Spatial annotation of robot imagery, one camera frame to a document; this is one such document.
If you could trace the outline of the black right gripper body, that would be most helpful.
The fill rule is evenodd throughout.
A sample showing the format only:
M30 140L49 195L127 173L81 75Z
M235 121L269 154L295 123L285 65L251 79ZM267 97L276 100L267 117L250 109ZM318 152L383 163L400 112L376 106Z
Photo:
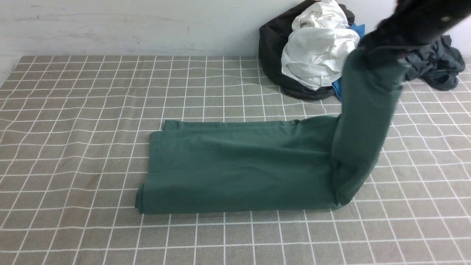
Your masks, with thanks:
M399 0L358 47L371 67L379 67L433 43L470 13L469 0Z

